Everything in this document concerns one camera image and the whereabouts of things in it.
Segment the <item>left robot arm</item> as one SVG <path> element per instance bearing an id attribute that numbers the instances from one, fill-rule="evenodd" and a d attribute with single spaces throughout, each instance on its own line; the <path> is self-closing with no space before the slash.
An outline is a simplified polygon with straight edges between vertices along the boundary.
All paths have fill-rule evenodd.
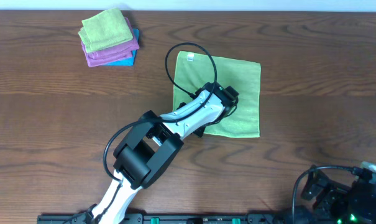
<path id="1" fill-rule="evenodd" d="M 190 134 L 201 137 L 207 126 L 219 123 L 237 108 L 233 87 L 206 83 L 189 103 L 160 116 L 144 113 L 118 131 L 126 135 L 113 152 L 112 182 L 103 199 L 87 214 L 87 223 L 120 223 L 137 192 L 151 186 L 166 171 Z"/>

